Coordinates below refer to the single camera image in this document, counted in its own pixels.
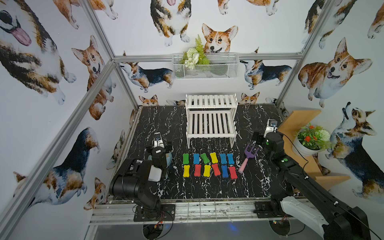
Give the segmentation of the red eraser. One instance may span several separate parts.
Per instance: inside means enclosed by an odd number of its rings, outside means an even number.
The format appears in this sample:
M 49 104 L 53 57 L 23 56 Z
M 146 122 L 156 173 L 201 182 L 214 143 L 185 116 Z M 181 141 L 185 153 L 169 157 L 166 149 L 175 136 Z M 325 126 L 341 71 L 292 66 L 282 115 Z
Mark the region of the red eraser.
M 234 166 L 229 167 L 229 171 L 230 171 L 230 176 L 231 176 L 232 180 L 235 180 L 238 178 L 236 167 L 234 167 Z
M 221 171 L 220 171 L 220 168 L 219 168 L 218 164 L 212 164 L 212 169 L 214 171 L 214 175 L 215 176 L 220 176 L 221 175 Z
M 201 168 L 202 168 L 202 165 L 200 165 L 200 164 L 194 165 L 194 176 L 195 177 L 201 176 Z

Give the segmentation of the green eraser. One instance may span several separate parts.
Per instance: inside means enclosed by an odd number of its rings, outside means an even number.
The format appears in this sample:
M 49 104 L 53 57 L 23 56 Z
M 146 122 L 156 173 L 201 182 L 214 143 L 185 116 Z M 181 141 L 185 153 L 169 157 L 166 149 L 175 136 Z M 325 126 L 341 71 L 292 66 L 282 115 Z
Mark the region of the green eraser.
M 206 153 L 200 154 L 200 157 L 203 160 L 205 165 L 208 165 L 210 163 L 210 159 L 208 158 Z
M 189 154 L 183 154 L 183 165 L 189 165 L 190 160 L 189 160 Z

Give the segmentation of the blue eraser bottom shelf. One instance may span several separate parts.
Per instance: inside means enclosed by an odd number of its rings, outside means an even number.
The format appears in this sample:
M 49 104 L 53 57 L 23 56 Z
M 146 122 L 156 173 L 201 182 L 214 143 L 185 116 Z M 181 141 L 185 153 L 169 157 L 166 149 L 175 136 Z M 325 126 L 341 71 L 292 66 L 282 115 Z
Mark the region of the blue eraser bottom shelf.
M 222 169 L 222 177 L 228 178 L 229 177 L 228 166 L 227 165 L 221 165 L 221 169 Z

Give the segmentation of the yellow eraser top shelf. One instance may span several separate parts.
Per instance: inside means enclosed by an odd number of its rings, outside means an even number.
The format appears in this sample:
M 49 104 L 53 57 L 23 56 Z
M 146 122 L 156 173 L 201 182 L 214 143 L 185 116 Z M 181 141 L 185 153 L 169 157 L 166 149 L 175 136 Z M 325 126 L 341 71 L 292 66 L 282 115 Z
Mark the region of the yellow eraser top shelf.
M 212 164 L 217 164 L 219 162 L 216 153 L 210 153 L 210 157 L 211 157 L 211 160 L 212 160 Z

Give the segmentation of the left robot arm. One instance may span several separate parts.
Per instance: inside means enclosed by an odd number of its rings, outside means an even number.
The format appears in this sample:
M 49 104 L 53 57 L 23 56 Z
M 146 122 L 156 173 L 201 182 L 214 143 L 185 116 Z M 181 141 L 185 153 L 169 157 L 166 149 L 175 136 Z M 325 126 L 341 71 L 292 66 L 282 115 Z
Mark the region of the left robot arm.
M 167 142 L 163 147 L 147 147 L 150 154 L 147 160 L 126 158 L 112 178 L 109 193 L 114 197 L 133 200 L 143 211 L 159 214 L 160 198 L 152 194 L 148 182 L 168 178 L 172 151 L 172 144 Z

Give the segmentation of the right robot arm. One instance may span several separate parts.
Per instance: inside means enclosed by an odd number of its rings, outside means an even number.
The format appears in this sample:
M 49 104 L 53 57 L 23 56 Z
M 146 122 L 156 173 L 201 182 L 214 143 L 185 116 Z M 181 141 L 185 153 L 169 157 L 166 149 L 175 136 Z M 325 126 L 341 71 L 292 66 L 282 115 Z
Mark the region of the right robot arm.
M 264 215 L 292 216 L 324 240 L 371 239 L 365 212 L 349 207 L 313 180 L 285 153 L 281 133 L 255 132 L 252 139 L 263 149 L 278 180 L 287 182 L 286 187 L 271 194 L 270 206 Z

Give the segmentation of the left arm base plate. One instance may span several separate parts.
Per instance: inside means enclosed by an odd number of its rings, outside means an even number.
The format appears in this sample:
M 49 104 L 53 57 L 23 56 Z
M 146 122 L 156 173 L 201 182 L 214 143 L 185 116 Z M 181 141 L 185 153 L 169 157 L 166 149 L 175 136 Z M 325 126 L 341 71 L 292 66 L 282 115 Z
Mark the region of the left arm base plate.
M 176 205 L 161 204 L 159 208 L 152 210 L 137 206 L 134 222 L 161 222 L 173 221 L 175 219 Z

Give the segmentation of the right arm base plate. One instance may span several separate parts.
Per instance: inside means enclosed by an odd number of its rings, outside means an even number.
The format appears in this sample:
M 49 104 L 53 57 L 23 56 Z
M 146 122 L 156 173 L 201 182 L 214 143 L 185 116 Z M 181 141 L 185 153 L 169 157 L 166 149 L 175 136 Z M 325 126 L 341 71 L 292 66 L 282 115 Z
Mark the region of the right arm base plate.
M 267 218 L 291 218 L 291 215 L 286 214 L 282 208 L 282 201 L 272 199 L 270 201 L 254 202 L 254 213 L 257 214 L 260 219 Z

